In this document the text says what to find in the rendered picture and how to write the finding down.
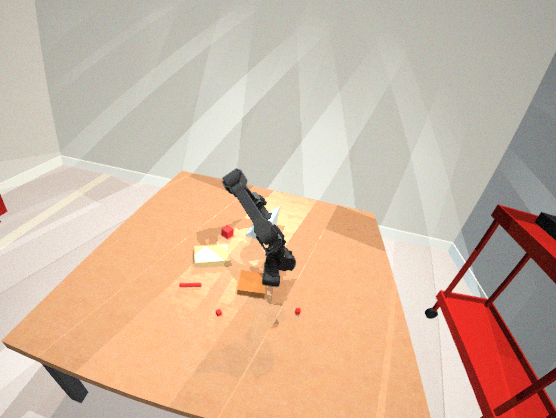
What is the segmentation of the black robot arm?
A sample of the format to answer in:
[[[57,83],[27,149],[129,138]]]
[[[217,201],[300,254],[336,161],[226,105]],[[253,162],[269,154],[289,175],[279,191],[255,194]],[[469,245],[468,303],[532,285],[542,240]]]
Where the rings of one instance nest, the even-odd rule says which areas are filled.
[[[274,257],[279,266],[278,270],[292,271],[297,265],[296,259],[292,251],[285,247],[287,242],[280,228],[268,220],[272,212],[269,213],[265,208],[267,202],[264,197],[249,190],[246,186],[247,179],[238,168],[225,175],[223,180],[226,191],[238,199],[253,222],[256,239],[266,254]],[[263,244],[268,245],[268,248],[266,249]]]

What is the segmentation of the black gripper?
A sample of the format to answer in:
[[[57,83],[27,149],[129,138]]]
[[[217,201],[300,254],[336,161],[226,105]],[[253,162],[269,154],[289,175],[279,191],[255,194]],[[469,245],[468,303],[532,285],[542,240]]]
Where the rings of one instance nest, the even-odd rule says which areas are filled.
[[[279,266],[276,263],[275,259],[271,255],[267,255],[265,252],[265,262],[264,262],[264,269],[263,269],[263,277],[262,277],[262,285],[263,286],[270,286],[270,287],[279,287],[280,285],[280,275],[279,275]]]

